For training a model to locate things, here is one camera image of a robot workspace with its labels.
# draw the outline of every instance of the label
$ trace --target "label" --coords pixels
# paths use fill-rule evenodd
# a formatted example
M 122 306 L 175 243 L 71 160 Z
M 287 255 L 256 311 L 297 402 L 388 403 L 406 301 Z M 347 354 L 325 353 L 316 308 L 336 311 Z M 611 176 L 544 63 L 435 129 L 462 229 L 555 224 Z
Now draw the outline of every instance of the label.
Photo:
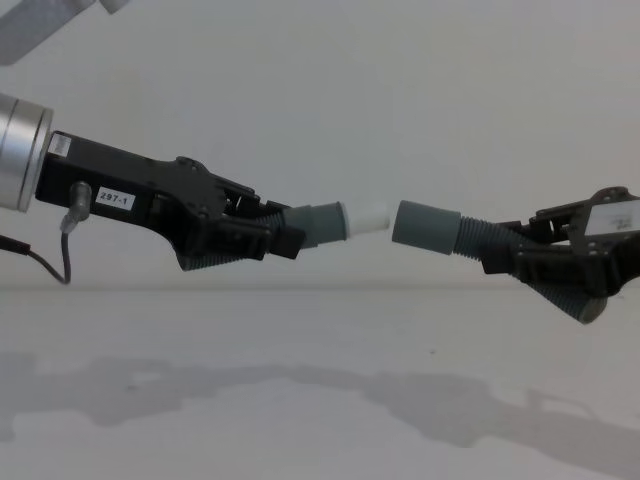
M 595 205 L 585 236 L 627 233 L 640 230 L 640 200 Z
M 71 148 L 71 139 L 69 137 L 65 137 L 59 133 L 53 135 L 51 143 L 49 144 L 49 153 L 67 158 L 67 155 L 69 155 L 69 148 Z
M 110 188 L 100 187 L 96 203 L 107 205 L 108 207 L 119 208 L 120 210 L 131 211 L 136 201 L 135 195 L 130 195 Z

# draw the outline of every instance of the silver metal cylinder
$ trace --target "silver metal cylinder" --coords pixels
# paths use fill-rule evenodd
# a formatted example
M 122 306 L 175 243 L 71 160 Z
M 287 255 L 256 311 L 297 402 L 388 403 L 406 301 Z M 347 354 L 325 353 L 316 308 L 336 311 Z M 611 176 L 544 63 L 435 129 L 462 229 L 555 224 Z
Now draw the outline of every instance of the silver metal cylinder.
M 0 207 L 29 208 L 52 120 L 52 110 L 0 94 Z

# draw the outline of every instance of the white wall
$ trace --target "white wall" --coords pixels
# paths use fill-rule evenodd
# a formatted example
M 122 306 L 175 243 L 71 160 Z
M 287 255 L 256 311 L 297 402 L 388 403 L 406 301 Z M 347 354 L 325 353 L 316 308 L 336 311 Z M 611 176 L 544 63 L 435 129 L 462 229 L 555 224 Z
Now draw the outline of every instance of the white wall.
M 291 205 L 408 198 L 526 219 L 634 190 L 639 14 L 623 0 L 133 0 L 114 17 L 92 7 L 0 69 L 0 91 L 55 108 L 56 128 L 192 156 Z M 62 215 L 0 212 L 0 231 L 54 258 Z M 388 235 L 189 275 L 162 239 L 109 221 L 72 244 L 76 286 L 503 281 Z M 3 285 L 52 281 L 2 255 Z
M 640 478 L 633 297 L 0 294 L 15 480 Z

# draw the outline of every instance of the black cable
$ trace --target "black cable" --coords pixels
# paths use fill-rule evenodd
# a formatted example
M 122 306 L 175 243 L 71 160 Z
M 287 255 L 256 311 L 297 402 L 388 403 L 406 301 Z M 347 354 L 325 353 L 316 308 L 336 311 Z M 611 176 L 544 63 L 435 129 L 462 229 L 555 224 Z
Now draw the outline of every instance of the black cable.
M 63 233 L 60 238 L 60 246 L 62 250 L 62 264 L 64 265 L 64 277 L 60 275 L 55 268 L 51 266 L 44 258 L 35 252 L 29 251 L 27 256 L 33 258 L 36 262 L 42 265 L 58 282 L 63 285 L 69 285 L 71 283 L 71 258 L 69 256 L 69 234 Z

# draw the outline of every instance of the cable connector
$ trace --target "cable connector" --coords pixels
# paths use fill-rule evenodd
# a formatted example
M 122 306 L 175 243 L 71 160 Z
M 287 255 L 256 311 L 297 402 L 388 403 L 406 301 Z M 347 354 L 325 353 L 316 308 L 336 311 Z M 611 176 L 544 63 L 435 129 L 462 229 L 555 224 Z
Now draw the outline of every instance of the cable connector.
M 71 206 L 60 224 L 60 230 L 66 235 L 73 232 L 80 222 L 84 222 L 91 215 L 92 190 L 89 184 L 74 183 L 71 186 L 70 195 Z

